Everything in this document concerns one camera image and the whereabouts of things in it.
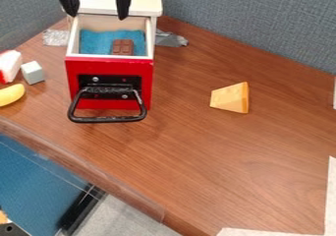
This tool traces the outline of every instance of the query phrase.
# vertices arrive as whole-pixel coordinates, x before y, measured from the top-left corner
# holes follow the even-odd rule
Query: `drawer handle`
[[[86,93],[94,94],[133,94],[136,99],[138,106],[140,108],[140,115],[137,116],[99,116],[99,117],[79,117],[75,116],[75,111],[77,105],[79,104],[81,98]],[[144,106],[143,100],[141,99],[139,92],[135,89],[128,88],[105,88],[105,87],[85,87],[82,88],[75,96],[74,101],[71,103],[68,110],[68,118],[76,123],[120,123],[120,122],[138,122],[143,120],[147,115],[147,109]]]

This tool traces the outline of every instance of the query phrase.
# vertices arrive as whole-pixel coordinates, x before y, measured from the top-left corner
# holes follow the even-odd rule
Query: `brown table surface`
[[[70,122],[66,48],[43,46],[41,34],[17,49],[40,63],[46,82],[27,86],[1,115],[65,148],[56,160],[91,182],[108,190],[94,165],[163,206],[163,222],[185,235],[222,227],[323,233],[328,156],[336,156],[333,77],[168,17],[158,27],[190,45],[156,48],[145,120]],[[209,107],[213,89],[243,81],[250,114]]]

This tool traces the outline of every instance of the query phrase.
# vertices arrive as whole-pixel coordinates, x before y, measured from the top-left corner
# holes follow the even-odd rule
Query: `gray fabric partition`
[[[163,0],[199,27],[336,73],[336,0]],[[0,0],[0,51],[60,20],[57,0]]]
[[[0,0],[0,51],[16,47],[62,17],[57,0]]]
[[[165,14],[336,73],[336,0],[163,0]]]

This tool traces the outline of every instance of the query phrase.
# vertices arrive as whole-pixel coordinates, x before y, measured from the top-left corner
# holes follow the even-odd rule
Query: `gray cube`
[[[29,85],[44,81],[44,73],[36,61],[25,63],[21,66],[24,78]]]

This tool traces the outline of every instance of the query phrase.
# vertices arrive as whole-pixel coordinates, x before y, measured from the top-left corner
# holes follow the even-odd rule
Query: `small brown block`
[[[131,39],[116,39],[113,41],[112,55],[134,55],[135,45]]]

